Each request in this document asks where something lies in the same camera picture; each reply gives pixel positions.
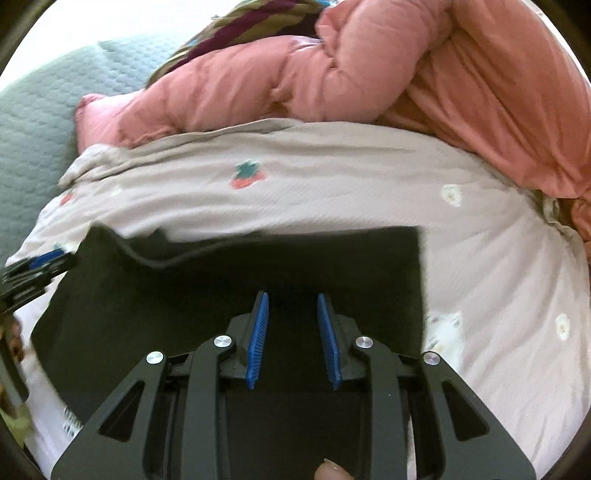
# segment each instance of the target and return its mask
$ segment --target pink puffer jacket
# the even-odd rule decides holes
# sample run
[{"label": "pink puffer jacket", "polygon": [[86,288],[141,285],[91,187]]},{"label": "pink puffer jacket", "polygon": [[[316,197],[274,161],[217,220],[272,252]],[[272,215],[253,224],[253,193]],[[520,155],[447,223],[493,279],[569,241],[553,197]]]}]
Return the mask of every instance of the pink puffer jacket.
[{"label": "pink puffer jacket", "polygon": [[345,0],[317,32],[194,59],[121,113],[120,144],[278,116],[412,129],[581,197],[573,219],[591,239],[591,89],[521,0]]}]

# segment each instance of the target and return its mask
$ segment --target fingernail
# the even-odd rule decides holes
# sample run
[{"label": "fingernail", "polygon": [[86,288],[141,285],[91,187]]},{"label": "fingernail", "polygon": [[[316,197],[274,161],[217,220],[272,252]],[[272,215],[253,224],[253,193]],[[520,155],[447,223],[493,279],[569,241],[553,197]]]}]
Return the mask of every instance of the fingernail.
[{"label": "fingernail", "polygon": [[332,460],[328,460],[328,458],[325,458],[325,459],[324,459],[324,462],[325,462],[327,465],[330,465],[330,466],[331,466],[332,468],[334,468],[335,470],[338,470],[339,472],[344,472],[344,471],[345,471],[345,469],[344,469],[343,467],[341,467],[341,466],[337,465],[337,464],[336,464],[336,463],[334,463]]}]

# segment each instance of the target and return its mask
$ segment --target bed sheet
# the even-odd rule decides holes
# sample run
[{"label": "bed sheet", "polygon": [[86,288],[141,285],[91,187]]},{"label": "bed sheet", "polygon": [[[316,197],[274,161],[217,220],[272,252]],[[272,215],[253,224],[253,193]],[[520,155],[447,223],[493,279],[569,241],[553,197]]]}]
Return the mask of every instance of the bed sheet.
[{"label": "bed sheet", "polygon": [[128,93],[184,41],[182,34],[99,42],[31,72],[0,92],[0,261],[15,252],[77,157],[82,95]]},{"label": "bed sheet", "polygon": [[[61,183],[69,189],[12,260],[76,249],[93,222],[123,236],[163,228],[172,241],[421,226],[424,349],[460,373],[539,477],[589,411],[582,240],[554,221],[551,199],[538,203],[475,155],[393,128],[266,120],[131,151],[96,145]],[[56,285],[17,312],[35,425],[27,445],[46,474],[80,428],[29,342]]]}]

